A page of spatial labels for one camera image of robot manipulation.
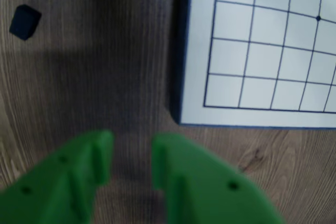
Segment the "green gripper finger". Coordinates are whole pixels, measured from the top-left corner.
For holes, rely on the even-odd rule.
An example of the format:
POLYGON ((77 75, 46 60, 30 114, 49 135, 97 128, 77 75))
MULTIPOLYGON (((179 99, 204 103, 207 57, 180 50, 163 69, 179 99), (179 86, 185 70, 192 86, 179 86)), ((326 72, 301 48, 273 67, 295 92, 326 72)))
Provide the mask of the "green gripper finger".
POLYGON ((110 131, 68 140, 1 191, 1 223, 90 223, 112 157, 110 131))
POLYGON ((251 180, 179 134, 153 137, 152 183, 167 223, 284 223, 251 180))

